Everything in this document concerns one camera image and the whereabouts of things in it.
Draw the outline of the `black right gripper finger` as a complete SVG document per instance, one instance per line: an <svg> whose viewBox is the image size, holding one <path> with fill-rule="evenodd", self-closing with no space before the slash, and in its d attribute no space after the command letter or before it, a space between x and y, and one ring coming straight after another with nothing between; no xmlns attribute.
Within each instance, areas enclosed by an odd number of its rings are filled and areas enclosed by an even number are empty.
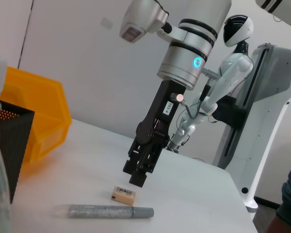
<svg viewBox="0 0 291 233"><path fill-rule="evenodd" d="M142 157L142 159L138 162L139 168L142 168L145 171L144 174L140 174L137 170L131 175L129 180L130 184L133 184L138 187L143 187L147 173L152 173L158 158L161 154L163 147L161 145L148 145L147 149Z"/></svg>
<svg viewBox="0 0 291 233"><path fill-rule="evenodd" d="M142 159L146 149L147 144L133 143L128 152L129 159L123 167L123 172L132 175L137 170L140 174L145 175L146 172L142 168L139 168L138 162Z"/></svg>

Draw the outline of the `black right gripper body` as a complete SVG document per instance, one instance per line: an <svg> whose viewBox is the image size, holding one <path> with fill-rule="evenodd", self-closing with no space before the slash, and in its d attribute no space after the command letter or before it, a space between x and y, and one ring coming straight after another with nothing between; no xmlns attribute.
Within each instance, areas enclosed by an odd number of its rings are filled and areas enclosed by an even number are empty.
<svg viewBox="0 0 291 233"><path fill-rule="evenodd" d="M171 100L172 94L184 94L186 88L172 80L162 81L144 120L136 130L140 148L147 151L161 150L168 143L169 126L179 103Z"/></svg>

